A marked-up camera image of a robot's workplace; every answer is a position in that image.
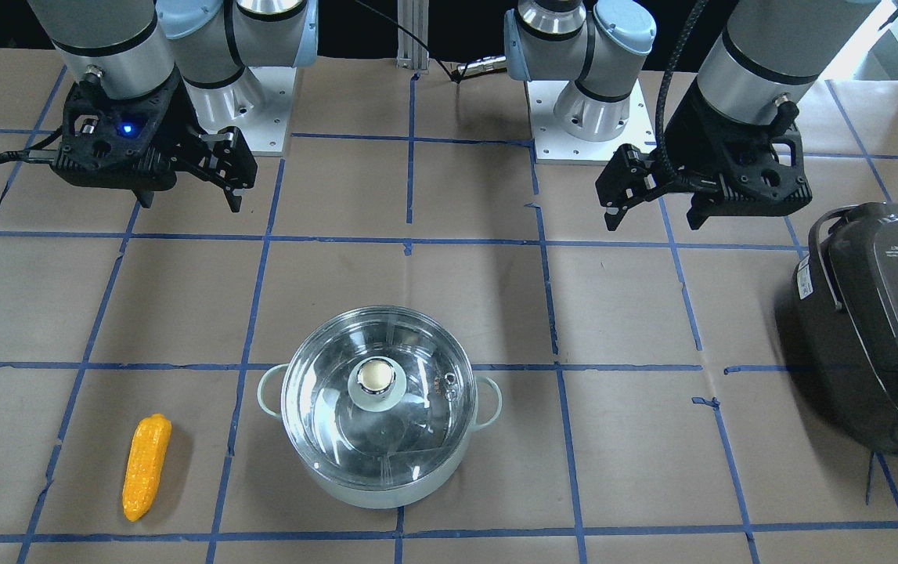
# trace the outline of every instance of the metal mounting plate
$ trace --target metal mounting plate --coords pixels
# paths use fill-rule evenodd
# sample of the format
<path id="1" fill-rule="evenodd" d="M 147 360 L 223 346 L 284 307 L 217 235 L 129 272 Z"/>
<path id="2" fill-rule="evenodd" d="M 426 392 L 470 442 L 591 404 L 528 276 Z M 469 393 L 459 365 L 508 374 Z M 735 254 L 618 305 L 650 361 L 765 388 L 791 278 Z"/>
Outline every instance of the metal mounting plate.
<path id="1" fill-rule="evenodd" d="M 291 67 L 251 67 L 264 89 L 266 103 L 255 111 L 239 115 L 230 121 L 209 124 L 207 117 L 198 115 L 198 122 L 209 132 L 218 132 L 228 125 L 236 125 L 243 132 L 251 153 L 259 157 L 282 157 L 288 147 L 288 121 L 295 97 L 298 69 Z"/>
<path id="2" fill-rule="evenodd" d="M 647 115 L 640 83 L 630 93 L 630 117 L 616 139 L 608 142 L 586 142 L 564 131 L 559 119 L 553 116 L 557 97 L 567 85 L 566 80 L 534 80 L 528 86 L 528 119 L 536 140 L 537 163 L 549 165 L 596 165 L 608 163 L 616 147 L 632 143 L 642 150 L 656 146 L 654 129 Z"/>

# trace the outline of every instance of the table surface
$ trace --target table surface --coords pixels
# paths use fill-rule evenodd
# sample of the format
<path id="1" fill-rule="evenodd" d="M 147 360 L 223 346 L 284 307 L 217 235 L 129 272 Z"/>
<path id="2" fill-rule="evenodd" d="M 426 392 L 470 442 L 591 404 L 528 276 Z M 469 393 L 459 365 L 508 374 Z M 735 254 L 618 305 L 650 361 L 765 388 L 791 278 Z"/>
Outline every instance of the table surface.
<path id="1" fill-rule="evenodd" d="M 0 151 L 52 131 L 71 82 L 55 53 L 0 50 Z M 777 322 L 817 217 L 898 202 L 898 82 L 818 82 L 800 107 L 813 203 L 697 232 L 681 195 L 607 232 L 600 167 L 535 163 L 520 82 L 387 60 L 302 72 L 287 157 L 258 158 L 239 214 L 184 175 L 141 210 L 2 165 L 0 562 L 898 563 L 898 458 L 797 392 L 809 361 Z M 370 511 L 310 481 L 254 393 L 381 303 L 446 325 L 505 407 L 434 495 Z M 156 411 L 159 495 L 128 522 Z"/>

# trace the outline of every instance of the rice cooker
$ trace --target rice cooker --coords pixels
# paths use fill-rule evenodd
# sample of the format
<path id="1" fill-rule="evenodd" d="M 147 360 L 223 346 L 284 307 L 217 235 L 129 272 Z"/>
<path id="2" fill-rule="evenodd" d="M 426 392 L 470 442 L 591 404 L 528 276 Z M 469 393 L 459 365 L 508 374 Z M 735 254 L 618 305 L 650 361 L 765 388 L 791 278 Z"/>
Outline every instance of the rice cooker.
<path id="1" fill-rule="evenodd" d="M 830 211 L 809 243 L 793 301 L 835 420 L 875 452 L 898 454 L 898 204 Z"/>

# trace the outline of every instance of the pot handle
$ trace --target pot handle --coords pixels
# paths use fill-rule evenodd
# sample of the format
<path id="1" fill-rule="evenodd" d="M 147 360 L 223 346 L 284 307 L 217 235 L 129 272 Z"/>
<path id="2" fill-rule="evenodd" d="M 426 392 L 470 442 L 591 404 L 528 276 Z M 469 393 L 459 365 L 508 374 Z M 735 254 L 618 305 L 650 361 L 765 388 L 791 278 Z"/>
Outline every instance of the pot handle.
<path id="1" fill-rule="evenodd" d="M 261 381 L 258 383 L 258 405 L 261 407 L 261 410 L 264 413 L 271 415 L 271 417 L 276 418 L 276 420 L 281 421 L 281 414 L 274 413 L 270 407 L 267 407 L 264 403 L 264 385 L 266 385 L 267 381 L 271 379 L 271 376 L 278 374 L 280 371 L 284 371 L 285 368 L 288 368 L 288 364 L 278 364 L 277 367 L 269 368 L 269 371 L 264 372 L 264 375 L 261 376 Z"/>
<path id="2" fill-rule="evenodd" d="M 498 418 L 501 417 L 501 407 L 503 407 L 503 397 L 501 396 L 501 386 L 498 386 L 498 382 L 492 381 L 491 378 L 487 378 L 487 376 L 474 376 L 474 380 L 477 383 L 485 383 L 488 386 L 491 386 L 491 389 L 494 390 L 495 396 L 498 396 L 498 408 L 494 410 L 494 414 L 491 415 L 487 421 L 478 424 L 478 422 L 474 421 L 472 425 L 470 425 L 470 431 L 480 431 L 480 429 L 485 426 L 491 425 L 494 421 L 498 421 Z"/>

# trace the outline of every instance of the stainless steel pot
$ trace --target stainless steel pot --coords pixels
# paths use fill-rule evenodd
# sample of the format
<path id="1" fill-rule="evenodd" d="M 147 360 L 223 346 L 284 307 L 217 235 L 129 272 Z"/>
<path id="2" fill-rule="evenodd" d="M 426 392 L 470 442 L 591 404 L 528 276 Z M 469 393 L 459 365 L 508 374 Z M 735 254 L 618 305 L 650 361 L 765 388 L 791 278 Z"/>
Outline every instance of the stainless steel pot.
<path id="1" fill-rule="evenodd" d="M 281 413 L 262 399 L 285 371 Z M 496 394 L 494 415 L 477 422 L 477 383 Z M 327 493 L 384 509 L 426 497 L 449 479 L 470 433 L 501 414 L 501 389 L 474 376 L 444 327 L 405 307 L 342 313 L 313 331 L 291 362 L 265 372 L 260 407 L 285 426 L 306 470 Z"/>

